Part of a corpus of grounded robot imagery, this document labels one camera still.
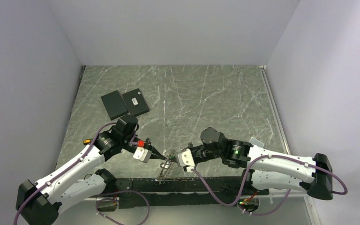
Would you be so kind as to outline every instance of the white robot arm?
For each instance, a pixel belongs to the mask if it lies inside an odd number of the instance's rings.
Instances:
[[[29,180],[23,182],[17,196],[16,216],[21,214],[30,225],[51,225],[59,214],[78,202],[102,193],[115,192],[116,178],[105,169],[97,170],[85,180],[79,178],[122,149],[133,153],[133,158],[143,163],[149,159],[171,161],[190,173],[199,174],[195,170],[197,164],[215,158],[221,158],[223,164],[229,167],[246,168],[236,201],[245,181],[257,191],[268,188],[294,189],[305,191],[314,198],[332,199],[332,176],[321,172],[332,172],[325,155],[289,156],[249,142],[227,139],[223,133],[209,127],[201,133],[202,145],[194,147],[189,143],[175,156],[165,157],[151,145],[149,139],[142,141],[136,137],[137,128],[136,117],[121,117],[110,130],[99,133],[90,145],[58,170],[34,183]]]

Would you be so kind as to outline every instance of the purple cable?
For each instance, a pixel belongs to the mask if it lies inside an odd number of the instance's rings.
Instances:
[[[133,142],[133,140],[136,138],[136,131],[139,129],[139,124],[137,124],[137,127],[135,128],[135,133],[133,134],[133,137],[132,139],[130,139],[129,143],[131,145],[137,145],[138,143],[137,142]]]
[[[272,157],[272,158],[283,158],[283,159],[287,159],[287,160],[293,161],[293,162],[298,163],[298,164],[301,164],[301,165],[304,165],[304,164],[305,164],[305,162],[302,162],[302,161],[299,161],[299,160],[297,160],[297,159],[293,159],[293,158],[290,158],[290,157],[287,157],[287,156],[271,155],[271,157]],[[245,185],[246,176],[248,175],[250,168],[252,167],[252,165],[253,165],[254,163],[256,163],[256,162],[259,161],[260,159],[264,159],[264,158],[269,158],[269,156],[268,156],[268,155],[259,156],[259,157],[257,157],[256,159],[254,159],[252,162],[250,162],[250,164],[247,166],[246,171],[245,171],[245,174],[244,174],[244,176],[243,176],[243,178],[242,178],[240,190],[239,190],[239,192],[238,192],[238,194],[237,194],[237,197],[235,198],[234,202],[232,202],[232,203],[224,203],[224,202],[222,202],[222,201],[215,195],[215,193],[212,191],[212,189],[209,187],[208,183],[206,183],[206,181],[205,181],[205,179],[202,177],[202,175],[201,175],[197,170],[195,170],[195,169],[192,169],[192,171],[196,173],[196,175],[199,177],[199,179],[201,179],[201,181],[202,181],[202,183],[205,185],[206,189],[209,191],[209,193],[212,195],[212,197],[213,197],[219,204],[221,204],[221,205],[223,205],[223,206],[233,206],[233,205],[235,205],[235,204],[237,203],[237,201],[239,200],[239,198],[240,198],[240,196],[241,196],[243,187],[244,187],[244,185]],[[348,192],[347,187],[345,186],[345,183],[344,183],[338,176],[336,176],[336,175],[334,175],[332,172],[327,171],[327,170],[325,170],[325,169],[322,169],[322,168],[320,168],[320,167],[318,167],[318,166],[316,166],[316,165],[308,164],[308,166],[310,166],[310,167],[312,167],[312,168],[314,168],[314,169],[317,169],[317,170],[319,170],[319,171],[322,171],[322,172],[324,172],[324,173],[327,173],[327,174],[329,174],[330,176],[332,176],[333,178],[335,178],[336,180],[339,181],[339,183],[340,183],[340,184],[343,186],[343,188],[344,188],[344,192],[332,191],[332,193],[338,194],[338,195],[346,195],[346,194],[347,194],[347,192]]]
[[[137,225],[142,225],[142,224],[145,223],[145,221],[147,221],[147,218],[148,218],[148,216],[150,215],[150,204],[148,203],[147,198],[146,198],[145,196],[143,196],[140,192],[133,191],[133,190],[124,190],[124,191],[117,191],[117,192],[108,193],[108,194],[101,194],[101,195],[98,195],[98,196],[115,195],[115,194],[121,194],[121,193],[129,193],[129,192],[140,195],[140,196],[144,199],[145,203],[147,204],[147,215],[145,216],[145,218],[144,218],[144,220],[143,220],[142,222],[140,222],[139,224],[137,224]],[[97,212],[99,215],[101,215],[102,217],[110,220],[111,222],[114,222],[114,223],[116,223],[116,224],[118,224],[118,225],[124,225],[124,224],[121,224],[120,222],[112,219],[111,217],[106,216],[105,214],[101,213],[101,212],[98,210],[98,204],[99,204],[100,202],[104,201],[104,200],[111,200],[111,201],[113,201],[113,199],[111,199],[111,198],[104,198],[104,199],[99,200],[98,202],[96,202],[96,212]]]
[[[98,131],[97,134],[94,136],[93,140],[90,142],[88,149],[85,151],[85,153],[79,157],[79,158],[85,158],[86,155],[88,155],[88,153],[91,151],[94,142],[97,140],[98,138],[98,134],[100,133],[100,131],[109,126],[109,125],[114,125],[116,124],[116,122],[109,122],[105,125],[103,125]],[[80,162],[80,159],[78,159],[77,161],[75,161],[73,164],[71,164],[69,167],[67,167],[65,170],[63,170],[61,173],[57,174],[55,177],[53,177],[52,179],[49,180],[50,183],[53,183],[55,180],[57,180],[59,177],[61,177],[62,175],[64,175],[65,173],[67,173],[68,171],[70,171],[74,166],[76,166],[78,163]],[[34,193],[32,193],[19,207],[18,211],[16,212],[15,215],[15,219],[13,221],[13,225],[17,225],[17,220],[22,212],[22,210],[25,208],[25,206],[28,204],[28,202],[30,202],[30,200],[37,195],[37,193],[39,193],[41,190],[43,190],[45,187],[47,187],[47,184],[45,183],[44,185],[42,185],[40,188],[38,188]]]

